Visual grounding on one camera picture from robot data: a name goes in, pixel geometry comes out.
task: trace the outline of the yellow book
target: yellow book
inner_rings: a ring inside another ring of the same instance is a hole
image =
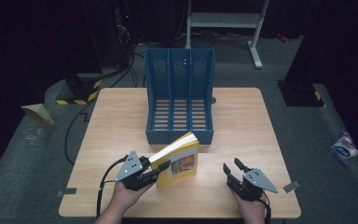
[[[157,186],[164,187],[179,178],[197,173],[200,142],[193,133],[186,133],[160,152],[149,158],[152,169],[157,169],[165,161],[170,167],[158,176]]]

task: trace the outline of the picture on book cover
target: picture on book cover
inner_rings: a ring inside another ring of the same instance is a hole
[[[168,170],[168,176],[173,177],[193,171],[197,167],[196,153],[197,148],[191,147],[172,155],[170,157],[171,169]]]

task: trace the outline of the gray floor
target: gray floor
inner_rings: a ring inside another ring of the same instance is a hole
[[[275,39],[261,38],[257,49],[264,64],[262,70],[254,68],[245,42],[215,43],[214,85],[261,90],[289,175],[301,185],[296,189],[301,217],[288,219],[286,223],[358,223],[358,156],[344,164],[329,151],[345,131],[345,125],[327,90],[315,84],[325,107],[288,107],[277,85],[277,80],[284,80],[300,43],[301,39],[283,44]],[[194,44],[205,47],[210,43]],[[136,52],[142,53],[145,48],[138,47]],[[115,88],[134,87],[135,76],[138,87],[143,86],[144,62],[141,57],[135,59],[132,73],[124,76]],[[110,87],[119,77],[104,79],[102,87]],[[58,213],[62,198],[57,197],[57,192],[65,189],[73,168],[64,155],[65,134],[72,119],[83,108],[83,105],[55,104],[61,85],[62,81],[46,93],[44,103],[56,121],[54,128],[49,130],[48,140],[29,139],[34,134],[34,124],[25,116],[0,160],[0,223],[92,223],[94,220],[94,217],[61,217]],[[88,117],[92,108],[93,105],[85,111]],[[72,160],[76,159],[87,129],[84,117],[81,115],[75,120],[68,135],[68,154]],[[241,223],[240,220],[124,220],[125,223],[202,221]]]

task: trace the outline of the wooden table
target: wooden table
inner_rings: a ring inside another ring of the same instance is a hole
[[[200,146],[198,173],[162,189],[153,186],[126,217],[240,217],[223,172],[225,162],[241,179],[234,158],[250,168],[260,168],[279,190],[278,194],[267,191],[272,217],[300,216],[295,192],[282,189],[292,181],[260,90],[214,88],[213,96],[213,141]],[[76,194],[63,196],[62,216],[95,217],[98,187],[106,169],[132,149],[138,156],[150,157],[164,147],[147,144],[147,111],[146,89],[101,90],[67,186],[76,189]],[[120,167],[106,180],[114,179]],[[102,210],[113,186],[105,185]]]

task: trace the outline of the hand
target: hand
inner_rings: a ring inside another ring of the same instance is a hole
[[[147,192],[153,184],[150,184],[137,191],[126,189],[122,182],[115,184],[112,199],[103,213],[98,217],[95,224],[119,224],[124,213],[138,202],[139,198]]]
[[[240,213],[245,224],[264,224],[266,206],[259,201],[248,202],[240,198],[236,192],[231,190],[237,201]],[[262,194],[260,200],[266,201],[266,196]]]

